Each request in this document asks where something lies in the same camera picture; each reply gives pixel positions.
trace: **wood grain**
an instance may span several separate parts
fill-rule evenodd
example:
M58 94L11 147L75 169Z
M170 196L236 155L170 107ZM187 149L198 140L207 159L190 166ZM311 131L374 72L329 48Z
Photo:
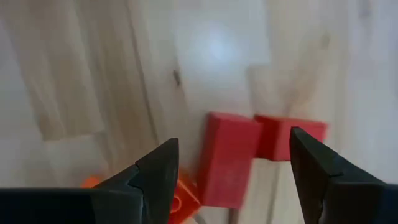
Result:
M107 179L110 175L106 147L105 133L46 142L46 153L58 185L79 187L90 176Z
M108 142L112 172L157 145L127 2L75 1Z
M0 16L0 186L56 187L16 53Z
M232 223L267 224L273 212L278 187L279 163L254 159L243 206L233 211Z
M274 204L270 224L304 224L299 195L297 193L290 162L278 163L277 187L273 192Z
M192 171L190 112L175 46L173 0L130 0L128 6L158 141L178 137L180 164Z
M198 212L200 224L202 223L227 223L229 219L228 208L202 206Z
M185 220L183 224L198 224L193 218Z
M71 1L2 1L44 140L103 129Z

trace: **red block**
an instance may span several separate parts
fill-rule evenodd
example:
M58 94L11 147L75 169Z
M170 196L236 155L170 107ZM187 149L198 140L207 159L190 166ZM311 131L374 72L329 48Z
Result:
M243 116L210 113L198 172L202 205L239 208L246 191L261 124Z
M289 161L290 129L302 128L315 139L323 142L327 124L318 121L256 115L254 119L263 124L260 145L256 157L272 161Z

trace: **orange block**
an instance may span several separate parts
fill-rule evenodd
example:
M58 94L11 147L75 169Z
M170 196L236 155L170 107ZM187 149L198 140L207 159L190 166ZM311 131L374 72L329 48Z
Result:
M91 176L87 178L81 185L81 188L92 188L97 184L100 184L102 182L102 178Z
M197 187L189 179L189 176L180 170L168 224L183 223L200 207Z

